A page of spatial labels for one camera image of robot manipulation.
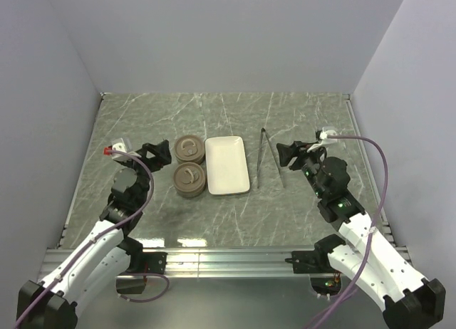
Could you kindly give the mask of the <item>brown tin lid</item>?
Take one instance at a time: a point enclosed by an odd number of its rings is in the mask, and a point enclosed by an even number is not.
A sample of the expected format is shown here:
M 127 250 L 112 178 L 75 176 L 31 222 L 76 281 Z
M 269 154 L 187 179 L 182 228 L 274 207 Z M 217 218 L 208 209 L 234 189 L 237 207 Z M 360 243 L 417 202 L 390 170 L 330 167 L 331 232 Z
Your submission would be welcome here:
M 174 185 L 206 184 L 206 174 L 199 164 L 187 162 L 177 166 L 172 181 Z
M 190 156 L 195 154 L 205 154 L 203 140 L 196 135 L 184 135 L 179 137 L 174 144 L 174 153 Z

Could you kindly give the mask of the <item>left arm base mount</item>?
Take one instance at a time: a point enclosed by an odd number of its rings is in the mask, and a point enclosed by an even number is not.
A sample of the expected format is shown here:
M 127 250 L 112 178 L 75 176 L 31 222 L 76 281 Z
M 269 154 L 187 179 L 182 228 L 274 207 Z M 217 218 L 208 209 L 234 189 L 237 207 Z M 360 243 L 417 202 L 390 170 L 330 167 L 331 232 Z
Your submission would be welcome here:
M 164 251 L 142 252 L 133 259 L 128 269 L 115 281 L 115 289 L 122 296 L 141 295 L 147 282 L 153 277 L 165 275 L 167 253 Z

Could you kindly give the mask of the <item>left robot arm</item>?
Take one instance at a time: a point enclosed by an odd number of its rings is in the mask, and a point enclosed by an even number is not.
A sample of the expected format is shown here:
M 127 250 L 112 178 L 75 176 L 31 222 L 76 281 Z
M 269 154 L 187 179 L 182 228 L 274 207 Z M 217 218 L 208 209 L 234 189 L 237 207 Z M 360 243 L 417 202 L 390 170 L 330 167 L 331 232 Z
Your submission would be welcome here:
M 169 142 L 145 143 L 130 151 L 118 141 L 104 149 L 123 168 L 115 175 L 108 203 L 87 237 L 52 272 L 19 291 L 15 328 L 74 328 L 78 317 L 107 283 L 119 275 L 164 278 L 166 255 L 148 258 L 129 236 L 154 192 L 153 172 L 172 161 Z

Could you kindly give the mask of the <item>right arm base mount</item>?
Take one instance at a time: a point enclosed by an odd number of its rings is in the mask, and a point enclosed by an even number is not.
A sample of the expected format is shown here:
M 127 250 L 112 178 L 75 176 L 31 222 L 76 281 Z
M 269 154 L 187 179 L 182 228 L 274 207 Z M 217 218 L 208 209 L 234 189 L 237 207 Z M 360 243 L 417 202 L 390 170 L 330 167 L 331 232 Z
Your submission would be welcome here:
M 316 249 L 313 251 L 292 251 L 285 258 L 292 265 L 294 274 L 306 274 L 310 278 L 311 290 L 317 297 L 329 301 L 337 299 L 342 292 L 341 272 L 332 268 L 327 259 Z

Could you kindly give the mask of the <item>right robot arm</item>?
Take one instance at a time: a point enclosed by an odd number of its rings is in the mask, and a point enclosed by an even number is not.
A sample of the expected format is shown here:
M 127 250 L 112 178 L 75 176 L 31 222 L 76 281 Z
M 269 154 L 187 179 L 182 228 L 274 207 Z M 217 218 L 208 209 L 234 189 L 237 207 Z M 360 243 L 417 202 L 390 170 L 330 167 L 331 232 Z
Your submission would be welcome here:
M 348 190 L 347 164 L 322 143 L 277 144 L 279 164 L 304 173 L 318 209 L 336 230 L 315 245 L 315 266 L 350 279 L 380 308 L 389 328 L 431 328 L 444 315 L 446 290 L 412 267 Z

